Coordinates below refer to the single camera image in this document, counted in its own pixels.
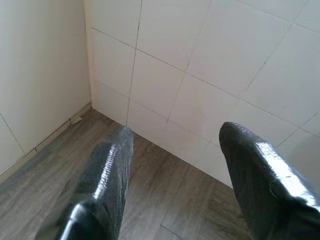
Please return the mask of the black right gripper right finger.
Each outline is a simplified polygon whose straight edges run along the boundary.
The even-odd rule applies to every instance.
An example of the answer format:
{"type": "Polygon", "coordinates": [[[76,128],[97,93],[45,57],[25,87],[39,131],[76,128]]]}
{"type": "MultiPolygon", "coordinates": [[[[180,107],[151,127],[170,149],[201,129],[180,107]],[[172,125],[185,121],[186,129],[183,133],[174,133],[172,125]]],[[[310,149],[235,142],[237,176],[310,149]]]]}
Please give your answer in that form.
{"type": "Polygon", "coordinates": [[[272,144],[230,121],[219,144],[252,239],[320,238],[320,195],[272,144]]]}

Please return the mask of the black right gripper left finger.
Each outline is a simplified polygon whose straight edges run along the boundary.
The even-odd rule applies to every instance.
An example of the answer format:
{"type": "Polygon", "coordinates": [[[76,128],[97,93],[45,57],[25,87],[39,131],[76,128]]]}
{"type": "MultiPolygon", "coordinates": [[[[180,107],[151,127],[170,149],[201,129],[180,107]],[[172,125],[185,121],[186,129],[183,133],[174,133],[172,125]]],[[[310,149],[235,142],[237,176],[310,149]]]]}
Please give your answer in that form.
{"type": "Polygon", "coordinates": [[[122,225],[134,154],[134,133],[115,129],[67,183],[36,233],[38,240],[116,240],[122,225]]]}

